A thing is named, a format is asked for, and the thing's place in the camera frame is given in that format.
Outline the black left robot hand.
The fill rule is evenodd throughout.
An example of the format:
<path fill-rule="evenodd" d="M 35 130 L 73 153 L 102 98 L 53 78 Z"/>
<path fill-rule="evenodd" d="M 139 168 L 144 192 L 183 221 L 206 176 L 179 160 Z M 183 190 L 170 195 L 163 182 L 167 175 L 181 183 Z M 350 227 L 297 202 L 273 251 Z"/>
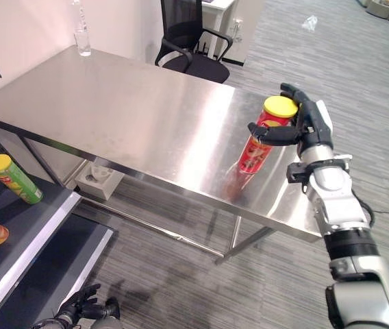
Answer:
<path fill-rule="evenodd" d="M 78 321 L 85 306 L 90 306 L 97 302 L 95 295 L 100 287 L 100 284 L 93 284 L 72 294 L 60 306 L 57 316 L 67 316 L 71 321 Z"/>

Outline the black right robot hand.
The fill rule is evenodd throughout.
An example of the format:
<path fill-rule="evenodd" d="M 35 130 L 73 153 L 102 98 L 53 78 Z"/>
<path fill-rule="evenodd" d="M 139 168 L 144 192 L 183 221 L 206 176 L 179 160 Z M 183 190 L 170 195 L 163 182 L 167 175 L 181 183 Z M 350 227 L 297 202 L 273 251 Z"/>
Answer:
<path fill-rule="evenodd" d="M 297 153 L 325 145 L 334 147 L 331 130 L 324 121 L 315 101 L 301 89 L 288 83 L 281 83 L 280 95 L 289 98 L 298 106 L 291 126 L 262 127 L 254 122 L 247 125 L 257 142 L 270 146 L 296 145 Z"/>

